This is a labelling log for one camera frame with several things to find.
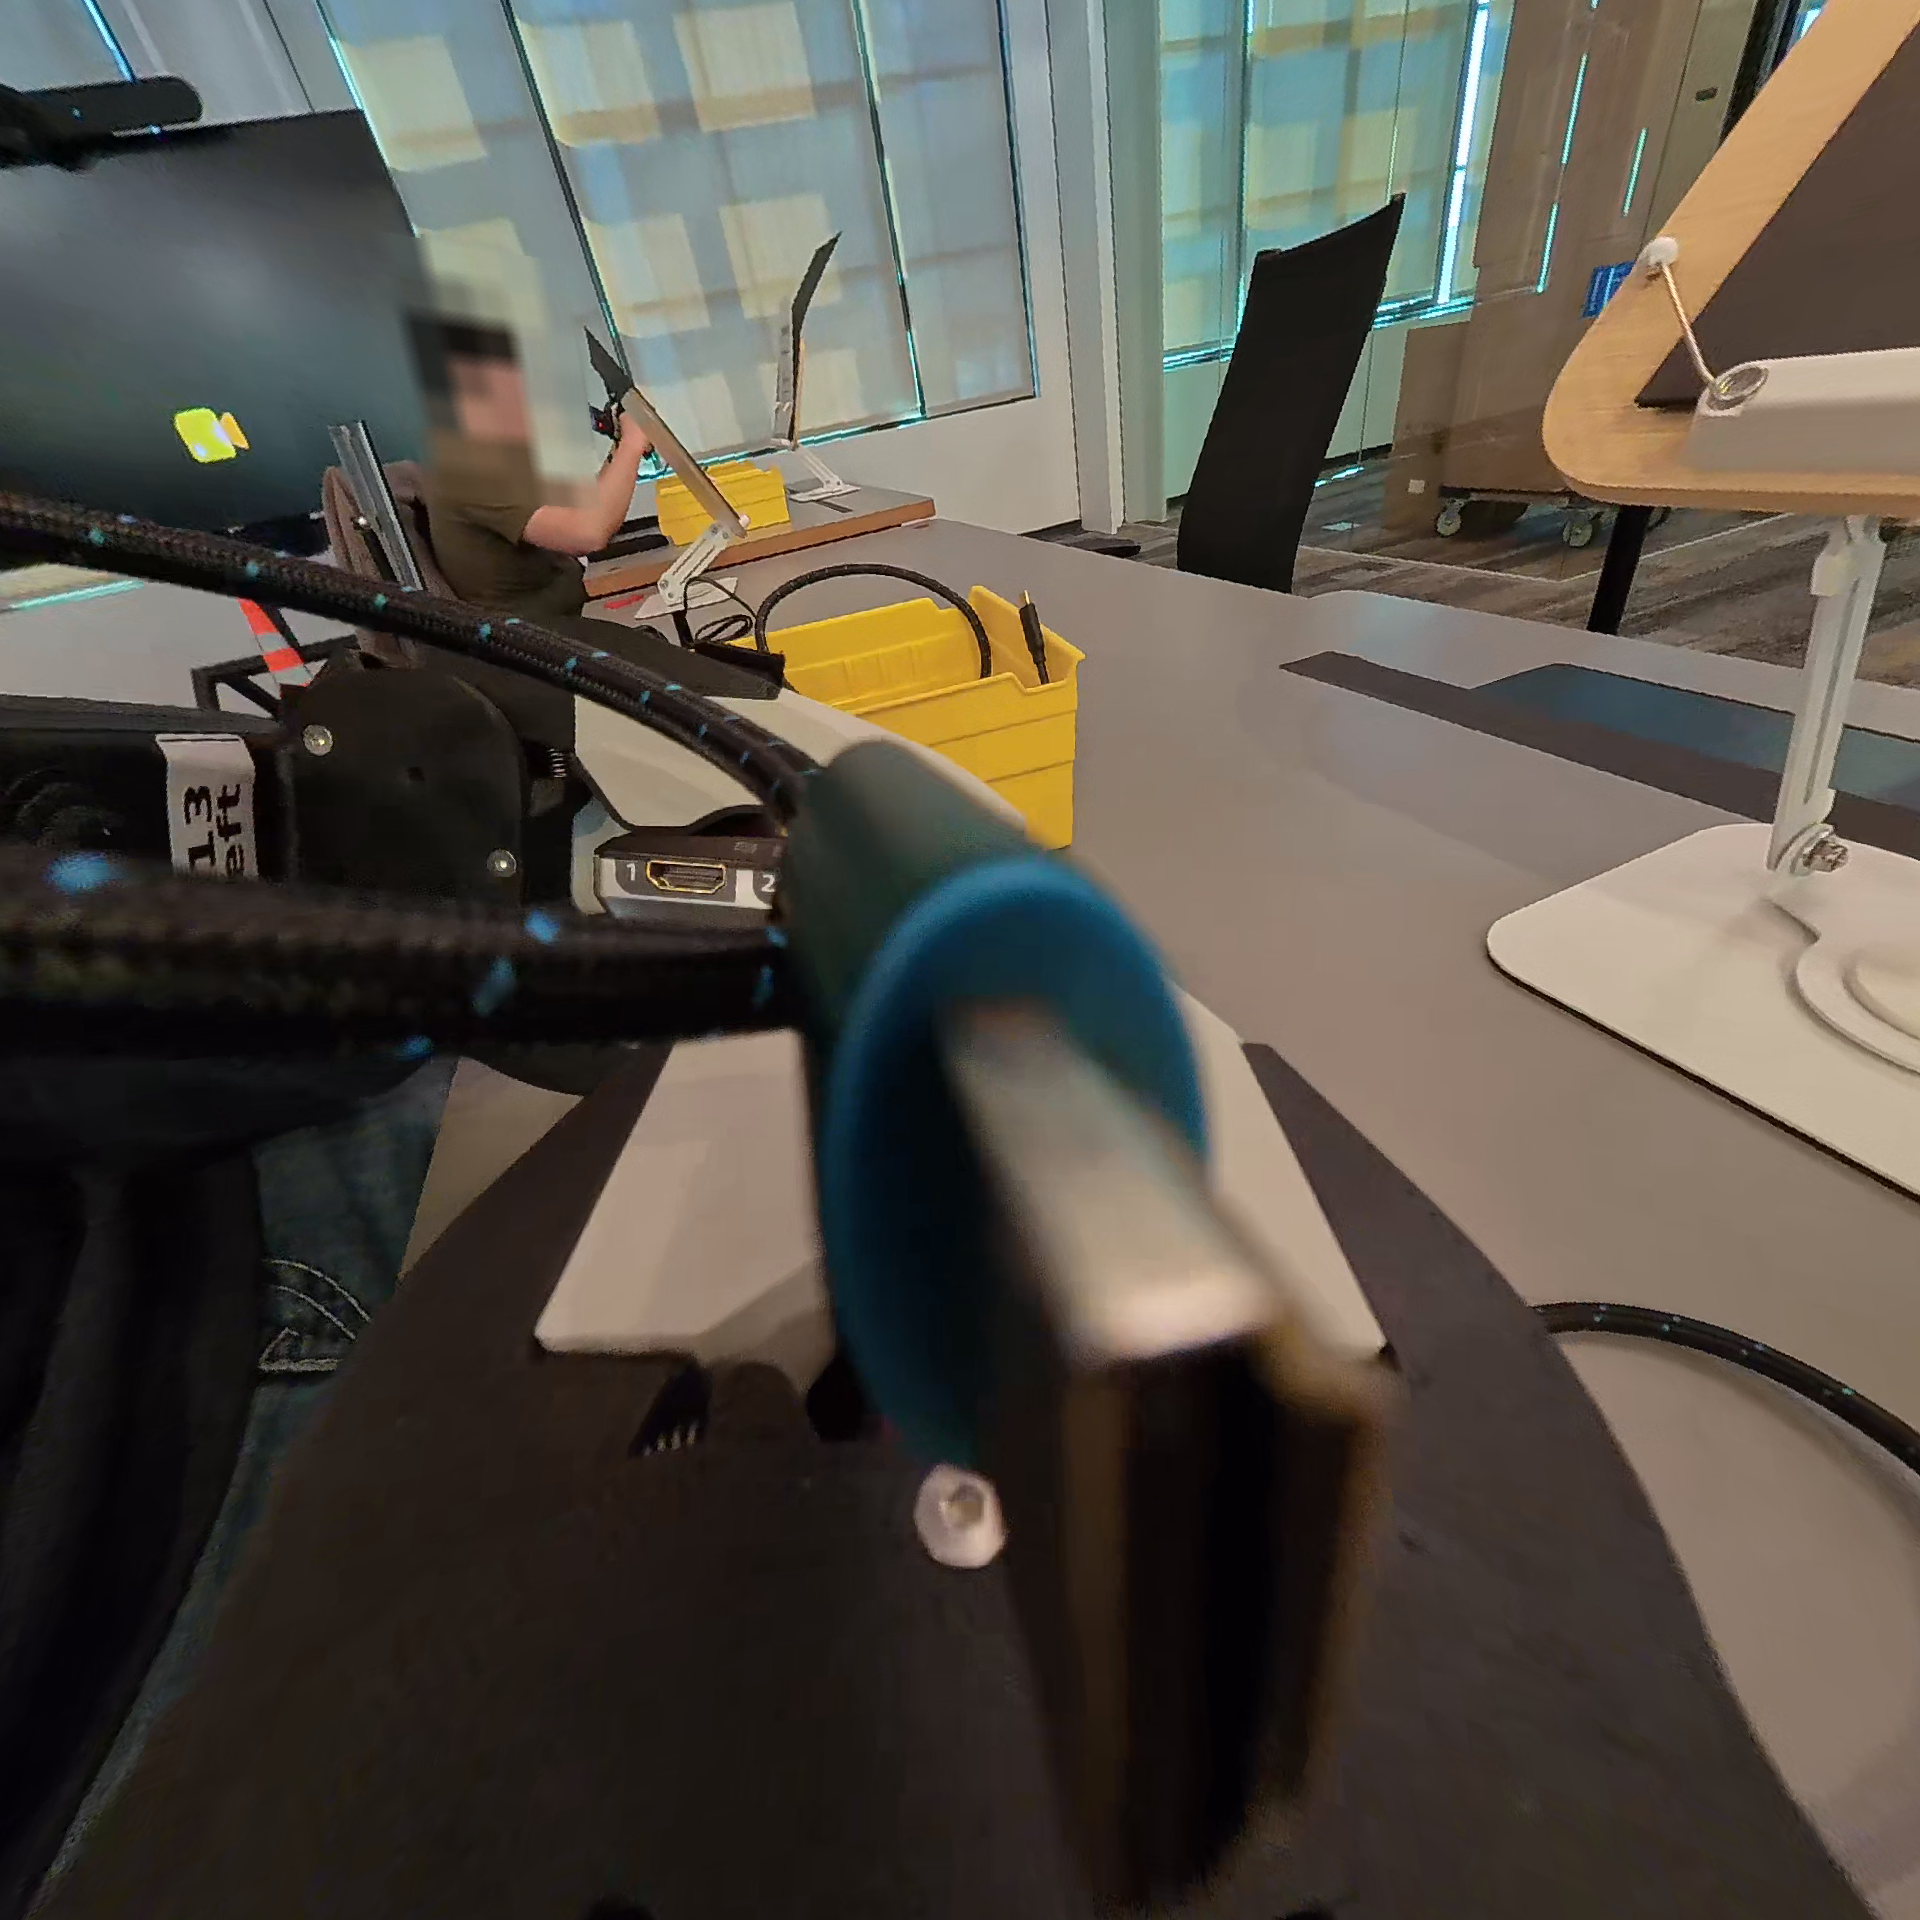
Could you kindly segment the yellow plastic bin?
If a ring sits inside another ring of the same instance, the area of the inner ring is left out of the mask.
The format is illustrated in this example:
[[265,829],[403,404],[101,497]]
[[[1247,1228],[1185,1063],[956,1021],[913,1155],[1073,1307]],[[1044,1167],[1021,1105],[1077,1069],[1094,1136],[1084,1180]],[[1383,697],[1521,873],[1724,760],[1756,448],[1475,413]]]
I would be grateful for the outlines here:
[[679,477],[655,483],[655,525],[671,547],[695,544],[713,528],[709,493],[727,500],[742,532],[756,535],[790,522],[784,475],[776,467],[729,463],[703,469],[709,492],[691,489]]
[[774,631],[771,652],[798,696],[947,756],[1068,850],[1086,656],[1024,600],[973,585],[967,601],[920,589]]

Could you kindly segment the silver folding stand with board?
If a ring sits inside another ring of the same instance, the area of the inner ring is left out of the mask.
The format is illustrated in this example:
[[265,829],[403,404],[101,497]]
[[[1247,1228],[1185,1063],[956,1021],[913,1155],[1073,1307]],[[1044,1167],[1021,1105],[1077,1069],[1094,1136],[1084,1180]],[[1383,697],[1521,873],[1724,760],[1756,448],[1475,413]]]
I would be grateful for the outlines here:
[[631,375],[613,349],[606,348],[587,327],[583,329],[592,375],[601,383],[606,401],[590,409],[592,431],[607,441],[620,439],[620,431],[628,416],[639,423],[641,437],[652,450],[662,456],[667,469],[688,492],[688,497],[707,513],[707,528],[681,548],[679,559],[659,579],[655,589],[662,611],[681,618],[688,611],[693,588],[707,576],[707,570],[720,560],[727,547],[741,543],[750,528],[748,522],[732,508],[709,472],[688,452],[681,439],[665,426],[655,407],[639,396]]
[[820,291],[824,272],[831,264],[831,255],[836,252],[840,234],[830,234],[806,260],[805,274],[800,277],[798,291],[790,298],[790,307],[785,309],[785,317],[779,331],[779,354],[774,362],[774,416],[772,416],[772,435],[774,448],[795,458],[803,469],[809,474],[806,487],[790,489],[790,498],[798,504],[824,505],[833,513],[840,513],[839,504],[853,497],[857,489],[843,481],[836,472],[831,472],[805,441],[800,433],[800,401],[803,401],[803,371],[805,371],[805,323],[811,309],[813,298]]

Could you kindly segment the wooden top desk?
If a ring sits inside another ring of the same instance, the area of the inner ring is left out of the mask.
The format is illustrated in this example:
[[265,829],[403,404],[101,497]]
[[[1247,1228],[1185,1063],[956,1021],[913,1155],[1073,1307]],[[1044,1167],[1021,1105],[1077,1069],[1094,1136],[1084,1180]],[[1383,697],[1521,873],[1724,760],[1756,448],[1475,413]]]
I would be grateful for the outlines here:
[[[741,543],[718,547],[696,579],[723,579],[759,560],[779,560],[853,537],[889,532],[934,520],[929,497],[854,487],[828,500],[800,500],[788,520],[750,531]],[[677,547],[646,522],[638,532],[584,564],[584,592],[592,607],[635,608],[661,579],[695,553],[695,544]]]

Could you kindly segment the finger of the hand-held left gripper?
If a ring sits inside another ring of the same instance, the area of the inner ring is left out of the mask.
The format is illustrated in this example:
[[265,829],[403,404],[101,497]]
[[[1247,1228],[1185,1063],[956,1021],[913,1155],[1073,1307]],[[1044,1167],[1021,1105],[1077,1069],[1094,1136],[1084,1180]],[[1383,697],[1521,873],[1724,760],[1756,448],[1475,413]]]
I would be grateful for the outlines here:
[[[998,813],[1007,825],[1024,825],[1021,811],[949,756],[904,737],[891,735],[865,719],[811,703],[795,691],[782,691],[771,703],[727,697],[723,707],[753,721],[809,760],[830,764],[836,754],[868,739],[885,739],[909,749],[932,773],[965,792],[981,807]],[[748,788],[713,769],[677,740],[639,727],[606,707],[576,703],[574,760],[592,792],[592,802],[574,816],[574,875],[592,879],[596,850],[638,827],[681,829],[716,813],[739,811],[748,825],[725,825],[736,837],[779,834],[765,824],[765,807]]]

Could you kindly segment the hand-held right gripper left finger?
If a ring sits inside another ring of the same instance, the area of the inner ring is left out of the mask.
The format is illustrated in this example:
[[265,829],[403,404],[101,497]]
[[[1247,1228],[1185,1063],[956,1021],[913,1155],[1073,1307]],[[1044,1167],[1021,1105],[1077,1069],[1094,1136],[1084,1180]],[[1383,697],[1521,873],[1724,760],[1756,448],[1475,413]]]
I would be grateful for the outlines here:
[[828,1364],[798,1041],[667,1056],[534,1323],[560,1356]]

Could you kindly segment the black high-back office chair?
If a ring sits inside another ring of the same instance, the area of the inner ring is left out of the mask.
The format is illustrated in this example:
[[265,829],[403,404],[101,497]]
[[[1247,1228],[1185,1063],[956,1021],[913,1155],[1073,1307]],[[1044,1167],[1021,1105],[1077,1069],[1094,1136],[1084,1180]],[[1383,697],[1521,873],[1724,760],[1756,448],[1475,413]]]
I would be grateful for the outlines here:
[[1257,255],[1191,474],[1175,567],[1289,592],[1337,418],[1375,325],[1404,195],[1297,247]]

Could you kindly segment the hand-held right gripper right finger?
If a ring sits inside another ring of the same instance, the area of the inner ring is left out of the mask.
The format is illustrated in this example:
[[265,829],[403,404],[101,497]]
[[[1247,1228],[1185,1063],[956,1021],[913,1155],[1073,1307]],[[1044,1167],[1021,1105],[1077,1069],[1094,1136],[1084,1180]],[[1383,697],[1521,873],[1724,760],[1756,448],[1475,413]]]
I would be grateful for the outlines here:
[[1195,1042],[1212,1187],[1283,1274],[1308,1328],[1375,1361],[1385,1336],[1239,1041]]

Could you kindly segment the dark grey hdmi switch box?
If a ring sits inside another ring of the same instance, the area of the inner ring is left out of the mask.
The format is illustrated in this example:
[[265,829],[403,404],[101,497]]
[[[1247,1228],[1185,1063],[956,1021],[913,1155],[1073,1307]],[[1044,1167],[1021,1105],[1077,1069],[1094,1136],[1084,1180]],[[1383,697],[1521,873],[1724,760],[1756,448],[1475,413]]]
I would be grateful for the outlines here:
[[756,929],[772,916],[784,839],[748,810],[631,827],[592,853],[592,897],[609,916],[669,930]]

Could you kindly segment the black monitor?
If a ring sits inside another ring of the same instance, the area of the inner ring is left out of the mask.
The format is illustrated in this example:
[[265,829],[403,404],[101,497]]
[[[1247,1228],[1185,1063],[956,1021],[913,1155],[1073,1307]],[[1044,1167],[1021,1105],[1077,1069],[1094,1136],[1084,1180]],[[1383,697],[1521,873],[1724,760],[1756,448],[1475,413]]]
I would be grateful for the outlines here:
[[424,295],[352,107],[7,168],[4,492],[217,535],[303,520],[334,426],[423,459]]

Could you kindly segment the braided hdmi cable teal plugs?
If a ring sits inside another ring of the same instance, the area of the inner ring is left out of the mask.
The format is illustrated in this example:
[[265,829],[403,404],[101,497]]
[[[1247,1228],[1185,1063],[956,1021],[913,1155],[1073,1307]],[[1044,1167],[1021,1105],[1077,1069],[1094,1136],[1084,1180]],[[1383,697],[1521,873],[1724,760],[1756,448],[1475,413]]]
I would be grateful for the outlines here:
[[566,1383],[431,1280],[349,1373],[43,1915],[1867,1915],[1537,1317],[1341,1120],[1388,1361],[1204,1192],[1159,957],[900,748],[815,771],[638,663],[4,497],[4,547],[437,640],[798,832],[774,929],[653,935],[4,857],[36,1061],[803,1041],[839,1346]]

